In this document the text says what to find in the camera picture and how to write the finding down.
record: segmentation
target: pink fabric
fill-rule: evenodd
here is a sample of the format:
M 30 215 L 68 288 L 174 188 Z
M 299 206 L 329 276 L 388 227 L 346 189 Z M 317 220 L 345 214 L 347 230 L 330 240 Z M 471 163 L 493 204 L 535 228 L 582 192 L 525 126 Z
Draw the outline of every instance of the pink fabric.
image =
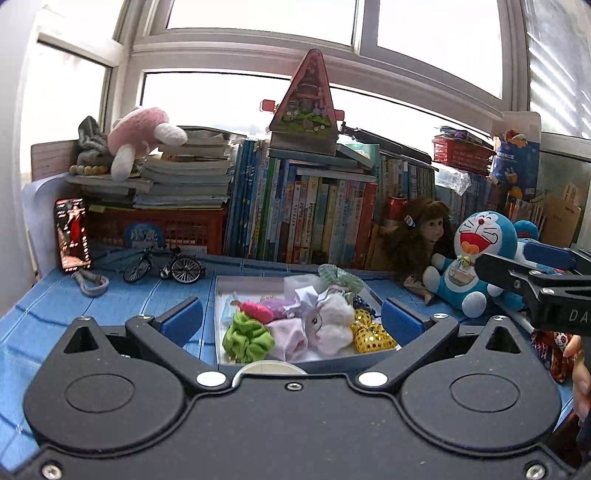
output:
M 258 320 L 263 325 L 273 320 L 273 312 L 260 303 L 253 301 L 243 301 L 240 309 L 248 316 Z
M 125 115 L 108 137 L 109 150 L 113 155 L 123 145 L 135 148 L 136 158 L 149 154 L 158 146 L 154 129 L 168 123 L 168 115 L 158 107 L 138 108 Z
M 273 320 L 267 328 L 273 335 L 275 346 L 269 354 L 284 362 L 293 362 L 308 348 L 301 318 Z

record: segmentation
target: doll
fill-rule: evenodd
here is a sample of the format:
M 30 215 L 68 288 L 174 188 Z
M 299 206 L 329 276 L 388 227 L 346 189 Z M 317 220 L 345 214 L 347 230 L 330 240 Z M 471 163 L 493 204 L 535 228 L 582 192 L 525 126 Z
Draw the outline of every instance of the doll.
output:
M 482 315 L 489 297 L 498 297 L 501 288 L 486 283 L 476 275 L 475 262 L 483 253 L 515 257 L 517 233 L 511 221 L 495 212 L 479 212 L 464 220 L 456 231 L 455 260 L 439 254 L 423 273 L 423 284 L 464 315 Z
M 454 258 L 453 231 L 449 209 L 443 202 L 415 199 L 402 209 L 400 224 L 386 233 L 384 251 L 389 258 L 395 280 L 416 295 L 433 298 L 421 277 L 434 254 Z

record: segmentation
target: window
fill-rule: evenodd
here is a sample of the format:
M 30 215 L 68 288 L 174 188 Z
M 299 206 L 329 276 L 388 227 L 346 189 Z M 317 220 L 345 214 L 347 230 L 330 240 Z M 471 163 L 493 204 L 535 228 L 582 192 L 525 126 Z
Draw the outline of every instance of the window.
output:
M 44 0 L 43 7 L 87 32 L 112 37 L 125 0 Z
M 542 130 L 591 138 L 591 7 L 567 0 L 526 0 L 530 109 Z
M 231 73 L 147 74 L 142 105 L 158 105 L 179 125 L 201 125 L 263 137 L 272 114 L 259 111 L 262 100 L 281 102 L 289 81 Z M 335 108 L 345 121 L 433 156 L 431 140 L 439 127 L 465 128 L 455 122 L 391 101 L 331 88 Z
M 174 0 L 168 28 L 261 30 L 351 45 L 354 20 L 355 0 Z
M 501 98 L 497 0 L 381 0 L 378 46 L 445 70 Z
M 99 120 L 102 65 L 38 43 L 32 54 L 21 117 L 21 180 L 31 181 L 31 145 L 78 138 L 88 115 Z

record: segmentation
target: blue gripper pad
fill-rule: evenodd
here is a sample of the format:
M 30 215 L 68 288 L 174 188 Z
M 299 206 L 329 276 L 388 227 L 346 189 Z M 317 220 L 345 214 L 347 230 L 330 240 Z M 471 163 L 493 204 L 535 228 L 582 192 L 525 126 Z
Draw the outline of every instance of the blue gripper pad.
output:
M 527 242 L 524 245 L 523 256 L 530 262 L 557 268 L 558 270 L 569 270 L 577 264 L 569 249 L 536 242 Z
M 203 324 L 203 305 L 197 297 L 189 297 L 150 322 L 167 339 L 184 346 Z
M 397 299 L 386 299 L 382 303 L 382 325 L 400 346 L 405 346 L 424 333 L 429 320 Z

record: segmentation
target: doraemon plush toy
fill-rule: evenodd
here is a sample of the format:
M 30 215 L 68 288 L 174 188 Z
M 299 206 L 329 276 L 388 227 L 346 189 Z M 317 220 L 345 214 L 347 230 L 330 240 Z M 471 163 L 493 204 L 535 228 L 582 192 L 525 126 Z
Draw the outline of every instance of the doraemon plush toy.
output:
M 517 250 L 515 251 L 515 261 L 526 267 L 530 267 L 532 270 L 538 270 L 547 274 L 557 274 L 558 272 L 552 267 L 542 265 L 539 263 L 531 262 L 526 260 L 524 255 L 524 248 L 529 242 L 535 242 L 539 244 L 538 239 L 540 233 L 538 228 L 528 220 L 519 220 L 515 223 L 515 232 L 517 233 Z
M 476 275 L 476 259 L 484 252 L 514 258 L 517 234 L 511 221 L 495 212 L 480 212 L 464 220 L 454 237 L 455 260 L 435 254 L 431 267 L 423 273 L 425 288 L 476 318 L 484 312 L 488 297 L 496 297 L 502 289 L 483 282 Z

